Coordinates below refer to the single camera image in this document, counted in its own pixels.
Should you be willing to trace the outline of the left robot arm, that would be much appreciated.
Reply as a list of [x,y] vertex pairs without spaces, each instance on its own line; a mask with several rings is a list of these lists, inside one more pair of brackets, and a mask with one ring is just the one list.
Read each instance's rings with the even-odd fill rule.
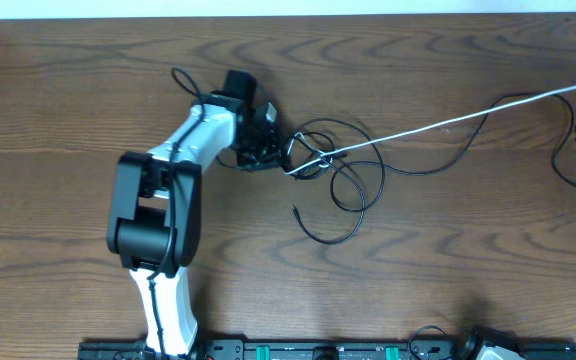
[[188,117],[160,145],[119,158],[106,241],[140,293],[146,357],[196,359],[203,350],[188,268],[201,236],[203,174],[226,149],[248,172],[279,168],[285,156],[277,111],[270,102],[257,104],[251,74],[230,70],[209,93],[180,67],[171,75],[193,98]]

